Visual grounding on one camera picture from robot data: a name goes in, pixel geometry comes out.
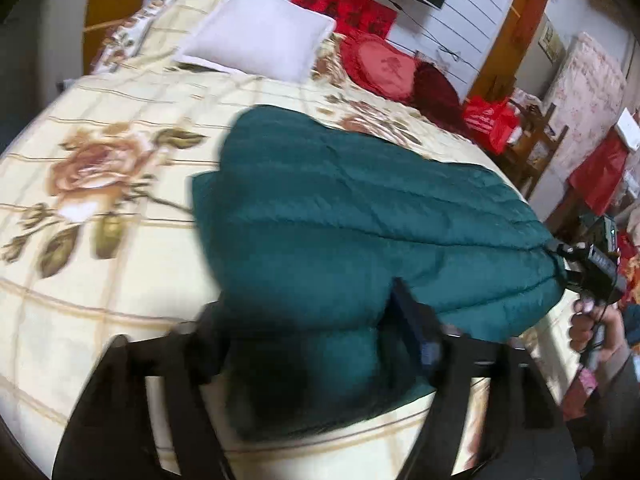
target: green quilted garment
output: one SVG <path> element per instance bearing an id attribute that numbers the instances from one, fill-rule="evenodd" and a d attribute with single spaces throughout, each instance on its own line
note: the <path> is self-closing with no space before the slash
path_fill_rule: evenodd
<path id="1" fill-rule="evenodd" d="M 550 234 L 498 175 L 271 106 L 193 179 L 223 290 L 226 410 L 241 436 L 324 431 L 430 393 L 385 316 L 393 277 L 441 322 L 504 341 L 562 295 Z"/>

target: wooden chair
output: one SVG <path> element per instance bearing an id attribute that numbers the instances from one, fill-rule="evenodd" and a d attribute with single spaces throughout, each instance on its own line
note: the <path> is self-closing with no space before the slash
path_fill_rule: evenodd
<path id="1" fill-rule="evenodd" d="M 564 140 L 569 127 L 565 126 L 560 136 L 557 139 L 553 139 L 547 134 L 547 131 L 550 130 L 551 134 L 555 136 L 555 132 L 548 124 L 554 111 L 556 111 L 556 105 L 552 104 L 546 114 L 542 115 L 540 109 L 535 105 L 524 108 L 514 101 L 510 102 L 520 110 L 520 125 L 523 133 L 513 146 L 508 144 L 505 147 L 504 152 L 496 162 L 520 192 L 524 192 L 523 190 L 526 186 L 525 198 L 528 200 L 556 150 Z M 529 155 L 539 142 L 544 144 L 547 154 L 535 162 L 529 162 Z"/>

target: cream plaid blanket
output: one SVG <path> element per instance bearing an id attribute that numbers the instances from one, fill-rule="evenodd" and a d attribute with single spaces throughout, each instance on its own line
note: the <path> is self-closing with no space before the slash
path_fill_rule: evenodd
<path id="1" fill-rule="evenodd" d="M 465 139 L 353 85 L 335 36 L 300 85 L 175 66 L 170 55 L 178 42 L 218 1 L 152 0 L 106 40 L 99 73 L 44 110 L 0 159 L 0 414 L 48 475 L 105 343 L 120 333 L 134 340 L 162 335 L 217 298 L 193 230 L 189 177 L 217 167 L 228 128 L 247 107 L 298 110 L 424 157 L 499 173 Z M 134 50 L 138 55 L 127 57 Z M 567 293 L 526 333 L 556 396 L 577 363 L 565 335 L 573 298 Z M 487 385 L 473 387 L 457 471 L 473 460 Z M 159 455 L 176 471 L 158 382 L 149 379 L 148 387 Z M 239 478 L 395 478 L 431 399 L 261 446 L 234 436 L 219 402 L 223 389 L 224 377 L 203 393 Z"/>

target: hand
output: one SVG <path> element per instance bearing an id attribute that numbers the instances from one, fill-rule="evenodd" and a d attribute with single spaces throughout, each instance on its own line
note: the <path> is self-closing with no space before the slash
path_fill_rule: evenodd
<path id="1" fill-rule="evenodd" d="M 604 306 L 594 306 L 593 300 L 580 298 L 574 303 L 574 316 L 571 318 L 569 329 L 569 346 L 576 352 L 584 350 L 587 343 L 593 337 L 593 326 L 600 320 Z M 620 347 L 626 345 L 625 327 L 622 323 L 622 315 L 613 304 L 604 312 L 601 323 L 605 326 L 604 343 L 600 348 L 598 359 L 600 363 L 606 362 Z"/>

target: bed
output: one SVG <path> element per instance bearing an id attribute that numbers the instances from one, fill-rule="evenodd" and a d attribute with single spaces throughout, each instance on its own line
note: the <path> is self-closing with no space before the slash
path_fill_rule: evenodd
<path id="1" fill-rule="evenodd" d="M 322 44 L 303 84 L 175 64 L 175 47 L 219 1 L 151 0 L 105 40 L 95 73 L 0 159 L 0 414 L 47 475 L 105 343 L 120 333 L 162 335 L 219 295 L 194 232 L 189 178 L 217 168 L 243 110 L 297 110 L 425 158 L 485 166 L 508 183 L 468 140 L 354 85 L 339 36 Z M 558 400 L 577 368 L 566 338 L 575 297 L 566 292 L 523 334 Z M 431 402 L 313 437 L 248 444 L 225 420 L 224 387 L 222 377 L 203 394 L 238 478 L 394 478 Z M 177 472 L 158 381 L 149 378 L 148 389 L 161 462 Z M 487 380 L 474 383 L 456 471 L 472 463 L 487 391 Z"/>

